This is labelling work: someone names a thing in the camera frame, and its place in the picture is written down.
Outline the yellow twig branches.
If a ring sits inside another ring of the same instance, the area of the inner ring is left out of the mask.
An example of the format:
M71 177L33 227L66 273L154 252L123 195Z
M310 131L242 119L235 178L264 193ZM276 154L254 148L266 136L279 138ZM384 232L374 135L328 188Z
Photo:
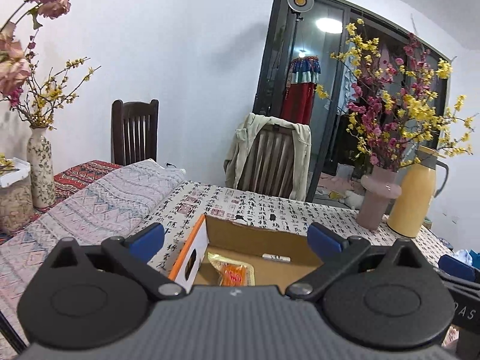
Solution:
M9 103L10 111L14 111L30 128L55 129L55 111L72 104L78 97L78 89L90 81L101 67L88 67L83 77L75 85L69 84L69 73L78 68L85 68L89 57L68 60L65 67L58 72L50 69L43 82L35 77L35 72L25 81L22 87L13 94L3 97Z

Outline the patterned folded cloth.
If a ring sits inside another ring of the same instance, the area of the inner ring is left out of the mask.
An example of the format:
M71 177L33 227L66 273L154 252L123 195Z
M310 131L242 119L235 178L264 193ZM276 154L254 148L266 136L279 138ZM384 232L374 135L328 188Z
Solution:
M97 245L129 236L176 186L185 170L148 159L109 172L49 209L1 245L1 312L18 331L16 309L29 281L60 239Z

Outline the blue white plastic bag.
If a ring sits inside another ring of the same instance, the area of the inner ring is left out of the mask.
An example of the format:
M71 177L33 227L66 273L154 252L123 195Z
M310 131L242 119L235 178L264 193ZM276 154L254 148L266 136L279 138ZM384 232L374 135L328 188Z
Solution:
M471 267L480 269L480 253L474 250L457 250L454 252L454 258Z

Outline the calligraphy tablecloth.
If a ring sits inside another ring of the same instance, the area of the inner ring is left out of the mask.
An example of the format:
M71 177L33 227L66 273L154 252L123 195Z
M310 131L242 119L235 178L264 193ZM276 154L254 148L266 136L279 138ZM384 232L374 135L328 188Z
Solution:
M186 181L145 217L145 226L160 223L165 233L163 247L149 261L151 267L163 273L171 271L202 214L300 236L307 234L311 223L318 222L339 236L362 236L373 245L392 245L401 237L390 230L386 222L381 222L375 231L360 227L356 222L357 212L350 209Z

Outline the yellow and red flower branches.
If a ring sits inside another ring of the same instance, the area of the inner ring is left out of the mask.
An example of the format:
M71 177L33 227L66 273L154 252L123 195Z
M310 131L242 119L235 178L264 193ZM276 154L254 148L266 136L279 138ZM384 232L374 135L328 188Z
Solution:
M438 111L434 85L448 80L452 64L441 58L428 61L430 50L414 33L400 55L383 58L381 40L370 37L362 18L346 25L346 50L330 57L353 77L346 102L346 133L353 138L355 158L373 167L397 172L417 164L420 157L407 150L436 141L437 151L447 157L471 155L473 116L462 117L466 97Z

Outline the clear seed container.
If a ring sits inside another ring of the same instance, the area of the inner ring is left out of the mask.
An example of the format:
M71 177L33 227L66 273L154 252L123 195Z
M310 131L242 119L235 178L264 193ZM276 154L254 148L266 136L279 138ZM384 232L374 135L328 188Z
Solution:
M13 170L1 175L1 231L10 235L26 225L34 214L30 163L9 158Z

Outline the orange gold snack packet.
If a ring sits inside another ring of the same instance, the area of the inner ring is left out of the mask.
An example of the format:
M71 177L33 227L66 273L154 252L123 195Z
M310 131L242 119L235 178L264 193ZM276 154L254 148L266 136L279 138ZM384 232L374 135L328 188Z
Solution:
M208 253L208 261L219 275L219 285L226 287L254 286L255 269L247 263L227 258L218 253Z

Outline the red blue hanging garment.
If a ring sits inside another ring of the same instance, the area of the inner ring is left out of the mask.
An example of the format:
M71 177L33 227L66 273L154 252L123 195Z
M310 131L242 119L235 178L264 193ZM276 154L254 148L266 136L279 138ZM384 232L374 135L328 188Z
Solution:
M281 118L308 125L312 117L315 89L320 79L317 56L295 58L289 65Z

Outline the red orange cardboard box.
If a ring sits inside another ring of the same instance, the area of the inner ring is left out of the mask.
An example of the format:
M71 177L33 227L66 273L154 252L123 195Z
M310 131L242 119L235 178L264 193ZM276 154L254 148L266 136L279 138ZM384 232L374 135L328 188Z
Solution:
M248 263L255 285L275 285L283 293L289 284L323 262L308 246L306 236L247 226L202 214L168 275L186 291L194 285L218 285L220 275L208 255Z

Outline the beige jacket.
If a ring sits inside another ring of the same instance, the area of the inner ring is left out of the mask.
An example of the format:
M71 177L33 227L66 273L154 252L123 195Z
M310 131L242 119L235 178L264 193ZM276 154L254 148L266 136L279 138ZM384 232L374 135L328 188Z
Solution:
M312 136L307 124L296 124L273 116L249 113L233 134L224 160L225 186L236 189L256 137L265 125L278 125L292 130L294 147L293 190L289 199L306 200Z

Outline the wooden chair with jacket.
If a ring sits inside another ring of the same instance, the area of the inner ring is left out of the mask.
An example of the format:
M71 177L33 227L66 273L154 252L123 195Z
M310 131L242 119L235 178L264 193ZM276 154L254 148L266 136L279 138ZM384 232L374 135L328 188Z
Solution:
M247 156L237 189L289 197L295 159L293 131L277 124L262 127Z

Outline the floral ceramic vase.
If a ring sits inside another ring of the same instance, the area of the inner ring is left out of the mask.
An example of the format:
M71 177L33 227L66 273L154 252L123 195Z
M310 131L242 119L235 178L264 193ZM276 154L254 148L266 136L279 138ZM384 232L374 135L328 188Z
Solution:
M32 128L27 144L27 161L31 165L32 204L44 209L55 203L55 180L52 149L45 128Z

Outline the yellow thermos jug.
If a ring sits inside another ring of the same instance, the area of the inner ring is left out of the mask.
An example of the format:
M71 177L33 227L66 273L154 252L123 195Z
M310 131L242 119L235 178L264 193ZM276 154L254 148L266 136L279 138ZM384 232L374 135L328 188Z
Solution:
M416 150L419 163L410 166L403 178L402 193L396 199L387 220L388 227L407 238L415 238L435 197L442 193L449 177L449 167L438 160L438 151L423 145ZM436 168L443 167L446 174L441 186L436 188Z

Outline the dark wooden chair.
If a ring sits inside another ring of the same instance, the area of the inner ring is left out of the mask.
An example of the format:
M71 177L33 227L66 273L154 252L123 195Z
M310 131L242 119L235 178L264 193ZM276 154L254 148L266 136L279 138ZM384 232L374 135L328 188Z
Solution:
M159 101L112 103L112 162L126 166L157 159Z

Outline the pink glass vase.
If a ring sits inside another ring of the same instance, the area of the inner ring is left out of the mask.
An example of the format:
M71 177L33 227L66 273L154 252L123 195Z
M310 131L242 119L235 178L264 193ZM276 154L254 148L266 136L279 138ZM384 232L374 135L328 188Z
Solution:
M374 166L371 174L362 176L360 183L365 195L356 217L361 227L375 231L391 200L400 196L402 189L395 182L396 175L396 172Z

